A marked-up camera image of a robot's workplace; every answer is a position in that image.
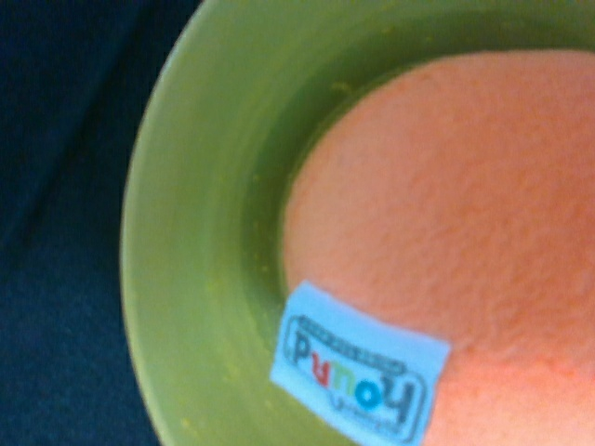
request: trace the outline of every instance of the dark blue fabric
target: dark blue fabric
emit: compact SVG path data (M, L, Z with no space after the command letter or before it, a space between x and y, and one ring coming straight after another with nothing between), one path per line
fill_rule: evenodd
M197 5L0 2L0 445L157 443L126 347L120 215Z

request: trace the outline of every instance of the green bowl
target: green bowl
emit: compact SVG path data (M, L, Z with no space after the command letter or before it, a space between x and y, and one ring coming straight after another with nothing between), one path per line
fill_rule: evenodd
M284 198L329 120L420 61L595 48L592 2L207 0L152 94L126 188L122 287L166 445L347 445L269 381Z

